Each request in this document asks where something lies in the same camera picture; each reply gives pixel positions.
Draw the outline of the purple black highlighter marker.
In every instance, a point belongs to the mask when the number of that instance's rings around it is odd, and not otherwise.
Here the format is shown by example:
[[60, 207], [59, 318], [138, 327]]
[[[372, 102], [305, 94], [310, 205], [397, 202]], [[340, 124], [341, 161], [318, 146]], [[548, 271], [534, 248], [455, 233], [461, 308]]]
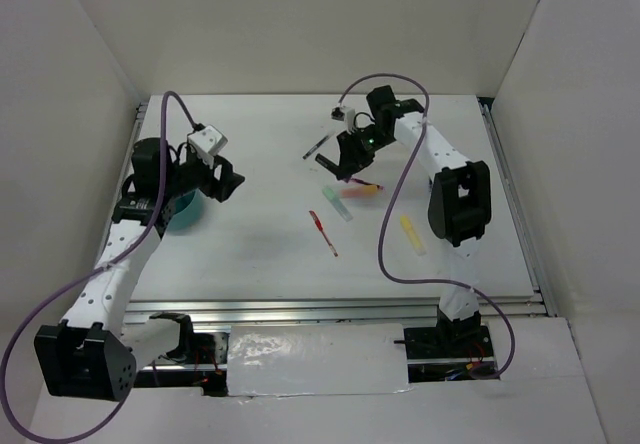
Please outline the purple black highlighter marker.
[[374, 154], [342, 154], [338, 163], [334, 163], [322, 154], [317, 154], [315, 162], [329, 171], [338, 181], [347, 181], [374, 162]]

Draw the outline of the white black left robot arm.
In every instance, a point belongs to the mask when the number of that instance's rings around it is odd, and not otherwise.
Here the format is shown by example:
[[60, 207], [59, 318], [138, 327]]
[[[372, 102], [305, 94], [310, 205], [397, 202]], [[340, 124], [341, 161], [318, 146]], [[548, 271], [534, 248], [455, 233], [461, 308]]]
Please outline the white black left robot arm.
[[137, 372], [161, 356], [176, 363], [196, 354], [190, 317], [159, 312], [136, 332], [125, 331], [126, 308], [181, 199], [197, 193], [226, 201], [244, 178], [220, 156], [227, 139], [212, 126], [190, 133], [186, 159], [160, 162], [157, 138], [135, 143], [132, 172], [121, 188], [107, 244], [90, 278], [57, 325], [43, 325], [34, 347], [53, 396], [120, 402]]

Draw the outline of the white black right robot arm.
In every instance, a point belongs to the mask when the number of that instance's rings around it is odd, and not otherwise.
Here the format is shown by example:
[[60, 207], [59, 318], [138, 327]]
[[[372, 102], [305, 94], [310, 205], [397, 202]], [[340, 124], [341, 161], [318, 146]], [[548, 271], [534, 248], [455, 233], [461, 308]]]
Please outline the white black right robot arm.
[[426, 172], [427, 219], [443, 244], [449, 276], [437, 310], [436, 343], [448, 356], [460, 355], [479, 331], [481, 316], [474, 257], [492, 217], [490, 170], [483, 161], [473, 162], [431, 124], [425, 107], [415, 99], [398, 99], [389, 85], [366, 95], [373, 122], [356, 124], [356, 111], [338, 104], [331, 118], [343, 123], [338, 134], [339, 163], [327, 164], [337, 179], [346, 180], [374, 161], [375, 153], [398, 142], [411, 151]]

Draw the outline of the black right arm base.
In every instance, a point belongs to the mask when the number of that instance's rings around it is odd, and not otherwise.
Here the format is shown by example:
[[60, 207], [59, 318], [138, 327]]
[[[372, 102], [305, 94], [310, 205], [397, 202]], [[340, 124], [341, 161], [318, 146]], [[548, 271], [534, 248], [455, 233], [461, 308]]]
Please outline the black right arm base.
[[434, 327], [405, 328], [404, 337], [394, 343], [405, 347], [410, 360], [484, 360], [494, 355], [488, 327], [482, 324], [479, 312], [453, 321], [439, 312]]

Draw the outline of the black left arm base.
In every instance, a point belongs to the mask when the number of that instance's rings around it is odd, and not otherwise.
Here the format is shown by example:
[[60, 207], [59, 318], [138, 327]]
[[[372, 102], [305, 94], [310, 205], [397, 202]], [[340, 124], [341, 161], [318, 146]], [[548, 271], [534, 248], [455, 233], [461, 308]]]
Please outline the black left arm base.
[[196, 332], [188, 314], [174, 312], [152, 314], [147, 323], [161, 327], [155, 358], [178, 364], [207, 363], [215, 369], [227, 364], [228, 333]]

